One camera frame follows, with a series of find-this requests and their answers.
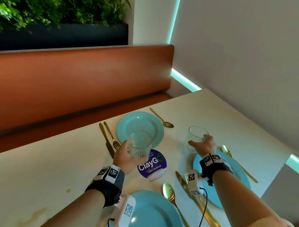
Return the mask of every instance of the green foliage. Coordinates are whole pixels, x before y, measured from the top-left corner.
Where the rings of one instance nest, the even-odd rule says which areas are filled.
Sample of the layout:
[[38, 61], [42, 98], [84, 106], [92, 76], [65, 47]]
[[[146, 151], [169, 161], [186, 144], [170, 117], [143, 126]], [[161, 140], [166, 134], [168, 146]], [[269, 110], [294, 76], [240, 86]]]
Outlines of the green foliage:
[[129, 0], [0, 0], [0, 30], [28, 24], [121, 23]]

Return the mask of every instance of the black wrist strap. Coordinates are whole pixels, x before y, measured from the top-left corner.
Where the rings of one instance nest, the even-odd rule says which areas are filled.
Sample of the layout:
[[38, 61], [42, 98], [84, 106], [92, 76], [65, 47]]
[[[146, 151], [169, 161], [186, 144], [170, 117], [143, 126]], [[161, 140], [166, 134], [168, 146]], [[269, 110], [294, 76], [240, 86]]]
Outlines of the black wrist strap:
[[202, 177], [208, 177], [209, 186], [213, 186], [213, 174], [217, 170], [226, 170], [233, 173], [229, 163], [220, 155], [217, 154], [206, 154], [202, 157], [202, 160], [199, 161], [202, 168]]
[[125, 174], [119, 167], [115, 165], [106, 166], [101, 169], [85, 191], [90, 189], [100, 191], [105, 197], [104, 207], [112, 206], [119, 200], [124, 179]]

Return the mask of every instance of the purple sign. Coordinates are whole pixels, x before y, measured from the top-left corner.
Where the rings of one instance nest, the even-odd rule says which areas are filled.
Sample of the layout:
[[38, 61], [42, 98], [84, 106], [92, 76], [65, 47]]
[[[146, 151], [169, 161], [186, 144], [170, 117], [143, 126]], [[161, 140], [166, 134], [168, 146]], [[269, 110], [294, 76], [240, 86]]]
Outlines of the purple sign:
[[157, 150], [151, 149], [149, 154], [149, 160], [137, 166], [138, 171], [142, 176], [148, 178], [150, 176], [151, 181], [154, 181], [165, 174], [167, 167], [165, 157]]

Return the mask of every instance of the orange leather bench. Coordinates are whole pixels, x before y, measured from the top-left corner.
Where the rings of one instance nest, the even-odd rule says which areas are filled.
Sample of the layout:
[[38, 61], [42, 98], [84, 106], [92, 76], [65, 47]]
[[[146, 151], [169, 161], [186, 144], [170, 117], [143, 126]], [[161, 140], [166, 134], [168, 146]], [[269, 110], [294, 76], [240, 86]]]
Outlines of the orange leather bench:
[[0, 152], [171, 97], [173, 45], [0, 54]]

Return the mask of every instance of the hand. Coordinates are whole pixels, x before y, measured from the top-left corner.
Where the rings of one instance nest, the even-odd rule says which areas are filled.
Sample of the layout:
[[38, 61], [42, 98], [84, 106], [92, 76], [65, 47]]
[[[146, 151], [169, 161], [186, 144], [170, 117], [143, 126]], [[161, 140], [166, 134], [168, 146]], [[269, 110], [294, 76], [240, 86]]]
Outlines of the hand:
[[204, 137], [206, 138], [205, 141], [197, 143], [193, 140], [188, 141], [189, 145], [194, 147], [196, 152], [201, 156], [205, 156], [208, 153], [215, 154], [216, 153], [216, 143], [214, 138], [210, 135], [205, 134]]
[[134, 158], [128, 151], [128, 141], [124, 141], [121, 147], [115, 152], [113, 164], [118, 166], [125, 174], [129, 174], [138, 165], [147, 161], [146, 157]]

